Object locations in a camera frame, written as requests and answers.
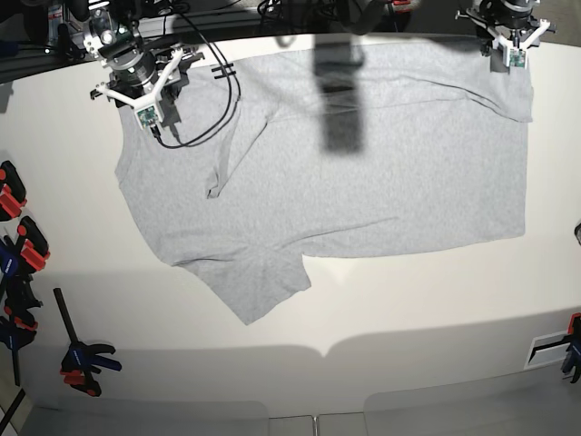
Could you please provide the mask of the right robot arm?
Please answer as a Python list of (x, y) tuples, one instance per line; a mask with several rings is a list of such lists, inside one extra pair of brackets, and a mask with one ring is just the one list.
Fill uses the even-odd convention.
[(145, 43), (140, 30), (142, 1), (90, 1), (84, 23), (84, 48), (110, 70), (109, 80), (90, 92), (133, 110), (142, 129), (162, 124), (164, 109), (184, 84), (185, 70), (203, 58), (194, 46), (165, 48)]

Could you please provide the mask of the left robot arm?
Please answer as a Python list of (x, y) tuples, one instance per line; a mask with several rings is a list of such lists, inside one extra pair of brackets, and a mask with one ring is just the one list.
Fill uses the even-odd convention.
[(473, 4), (467, 14), (478, 28), (481, 53), (501, 54), (507, 69), (528, 68), (528, 50), (538, 46), (541, 35), (551, 28), (546, 19), (533, 16), (539, 1), (490, 0)]

